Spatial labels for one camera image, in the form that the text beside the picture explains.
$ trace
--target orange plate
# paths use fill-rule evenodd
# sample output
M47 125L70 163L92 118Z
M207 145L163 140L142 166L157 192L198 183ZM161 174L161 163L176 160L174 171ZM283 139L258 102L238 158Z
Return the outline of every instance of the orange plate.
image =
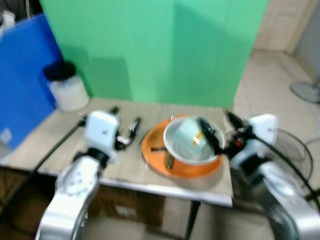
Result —
M170 118L158 123L152 128L142 141L142 155L147 163L157 172L170 176L180 178L195 178L201 177L218 170L222 162L222 156L220 155L216 161L204 164L204 165L189 165L178 159L174 160L172 169L167 169L165 162L168 157L166 150L151 151L152 148L163 148L164 143L164 131L166 126L171 122Z

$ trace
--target blue panel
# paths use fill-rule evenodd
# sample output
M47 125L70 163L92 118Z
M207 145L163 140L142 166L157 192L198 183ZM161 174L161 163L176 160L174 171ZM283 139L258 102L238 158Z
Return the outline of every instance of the blue panel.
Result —
M0 126L11 131L10 147L54 111L43 67L60 59L44 14L18 23L0 39Z

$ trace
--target floor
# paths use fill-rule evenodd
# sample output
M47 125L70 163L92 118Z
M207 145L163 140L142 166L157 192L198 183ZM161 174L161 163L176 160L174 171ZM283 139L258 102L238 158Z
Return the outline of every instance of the floor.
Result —
M259 113L276 114L279 127L303 142L319 137L319 106L306 103L293 95L289 85L295 81L310 81L307 74L283 53L253 52L243 73L235 100L234 112L245 118ZM313 144L315 169L313 187L320 187L320 144ZM190 203L168 198L162 230L183 236ZM170 240L168 235L152 233L146 225L110 219L101 213L89 221L84 239ZM265 217L234 209L203 204L199 210L192 240L273 240Z

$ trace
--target green backdrop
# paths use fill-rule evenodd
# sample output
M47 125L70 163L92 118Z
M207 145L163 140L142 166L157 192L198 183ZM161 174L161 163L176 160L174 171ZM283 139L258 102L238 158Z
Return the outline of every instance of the green backdrop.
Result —
M230 107L267 0L41 0L91 96Z

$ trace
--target table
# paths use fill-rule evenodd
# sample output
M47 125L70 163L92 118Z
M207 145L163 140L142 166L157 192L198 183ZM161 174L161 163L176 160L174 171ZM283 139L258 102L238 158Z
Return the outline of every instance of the table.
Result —
M232 184L229 162L215 173L201 178L174 179L152 170L143 160L141 142L147 132L158 122L178 114L201 115L225 129L223 110L217 107L131 102L126 100L92 98L81 112L56 110L46 118L15 150L4 166L31 171L39 160L79 121L81 115L95 110L109 110L117 106L121 119L119 132L127 133L129 123L142 117L139 134L128 149L120 152L118 160L108 165L100 183L168 197L191 200L189 221L184 238L189 239L201 202L232 207ZM57 176L73 159L77 151L85 150L84 129L77 129L41 166L39 173Z

